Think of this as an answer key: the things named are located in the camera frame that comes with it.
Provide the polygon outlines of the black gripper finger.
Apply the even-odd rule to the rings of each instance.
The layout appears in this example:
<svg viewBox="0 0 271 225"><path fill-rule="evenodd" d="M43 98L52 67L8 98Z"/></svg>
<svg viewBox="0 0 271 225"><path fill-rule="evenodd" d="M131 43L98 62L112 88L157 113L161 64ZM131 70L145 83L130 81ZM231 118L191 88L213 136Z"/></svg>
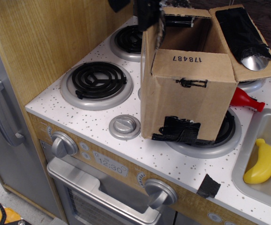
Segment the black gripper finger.
<svg viewBox="0 0 271 225"><path fill-rule="evenodd" d="M129 3L130 0L108 0L108 3L111 7L111 9L117 13L124 7L126 7Z"/></svg>
<svg viewBox="0 0 271 225"><path fill-rule="evenodd" d="M138 30L146 31L163 17L166 0L136 0L135 9L138 19Z"/></svg>

